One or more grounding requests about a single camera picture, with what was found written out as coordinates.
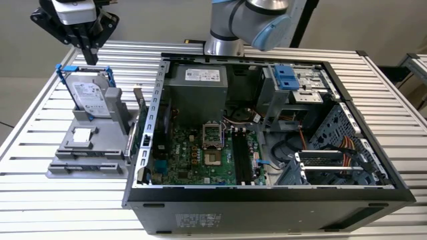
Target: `white label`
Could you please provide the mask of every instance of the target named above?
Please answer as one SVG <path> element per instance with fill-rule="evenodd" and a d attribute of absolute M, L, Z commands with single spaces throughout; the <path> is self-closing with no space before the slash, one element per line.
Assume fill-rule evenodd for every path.
<path fill-rule="evenodd" d="M 86 143 L 90 138 L 90 128 L 76 128 L 73 130 L 72 141 L 74 143 Z"/>
<path fill-rule="evenodd" d="M 73 82 L 72 86 L 84 110 L 93 117 L 109 117 L 100 87 L 93 83 L 84 82 Z"/>
<path fill-rule="evenodd" d="M 217 228 L 221 222 L 221 213 L 181 213 L 174 214 L 178 228 Z"/>
<path fill-rule="evenodd" d="M 261 116 L 258 114 L 256 114 L 254 117 L 253 117 L 253 122 L 258 123 L 260 119 L 261 119 Z"/>
<path fill-rule="evenodd" d="M 186 69 L 185 70 L 186 81 L 220 81 L 220 70 L 212 69 Z"/>

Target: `motherboard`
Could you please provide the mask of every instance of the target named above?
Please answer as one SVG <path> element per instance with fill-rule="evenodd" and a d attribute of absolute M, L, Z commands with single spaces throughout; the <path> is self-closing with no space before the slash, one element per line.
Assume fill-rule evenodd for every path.
<path fill-rule="evenodd" d="M 154 161 L 153 184 L 241 185 L 237 181 L 241 163 L 234 161 L 233 133 L 237 135 L 232 130 L 214 129 L 213 124 L 201 129 L 174 128 L 168 159 Z M 256 134 L 245 131 L 242 135 L 245 146 L 238 148 L 242 155 L 238 159 L 244 159 L 242 168 L 249 174 L 246 183 L 265 185 L 264 169 L 256 165 L 254 159 L 260 155 Z"/>

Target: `gray wall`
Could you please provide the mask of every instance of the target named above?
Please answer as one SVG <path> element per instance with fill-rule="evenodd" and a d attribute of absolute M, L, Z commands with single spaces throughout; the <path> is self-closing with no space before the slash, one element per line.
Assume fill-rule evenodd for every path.
<path fill-rule="evenodd" d="M 68 51 L 30 21 L 37 0 L 1 0 L 0 76 L 46 77 Z M 112 39 L 148 42 L 204 40 L 210 0 L 120 0 Z M 395 64 L 425 35 L 427 0 L 320 0 L 300 47 L 365 50 Z"/>
<path fill-rule="evenodd" d="M 300 48 L 364 50 L 395 65 L 427 35 L 427 0 L 320 0 Z"/>

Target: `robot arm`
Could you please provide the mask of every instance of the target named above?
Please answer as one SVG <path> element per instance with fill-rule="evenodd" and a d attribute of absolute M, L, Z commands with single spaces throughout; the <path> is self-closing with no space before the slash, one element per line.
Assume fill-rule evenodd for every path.
<path fill-rule="evenodd" d="M 38 0 L 30 20 L 65 45 L 81 49 L 88 65 L 112 35 L 118 17 L 102 10 L 117 0 Z M 290 18 L 288 0 L 210 0 L 210 37 L 204 54 L 242 56 L 242 41 L 261 51 L 284 38 Z"/>
<path fill-rule="evenodd" d="M 112 35 L 118 17 L 102 10 L 113 0 L 38 0 L 30 20 L 65 45 L 81 49 L 88 65 Z"/>
<path fill-rule="evenodd" d="M 242 56 L 240 40 L 261 51 L 273 49 L 290 25 L 288 5 L 288 0 L 212 0 L 204 54 Z"/>

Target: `green circuit board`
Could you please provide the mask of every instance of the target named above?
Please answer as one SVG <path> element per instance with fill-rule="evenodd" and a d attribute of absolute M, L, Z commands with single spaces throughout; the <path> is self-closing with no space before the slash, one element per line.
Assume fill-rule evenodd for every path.
<path fill-rule="evenodd" d="M 249 132 L 245 136 L 248 143 L 246 154 L 252 162 L 253 152 L 258 153 L 256 134 Z M 224 133 L 222 141 L 220 150 L 204 149 L 201 128 L 174 128 L 169 145 L 169 158 L 166 160 L 166 174 L 161 176 L 161 183 L 157 182 L 156 184 L 236 185 L 230 131 Z M 260 177 L 254 178 L 253 182 L 254 185 L 265 184 L 262 168 L 260 168 Z"/>

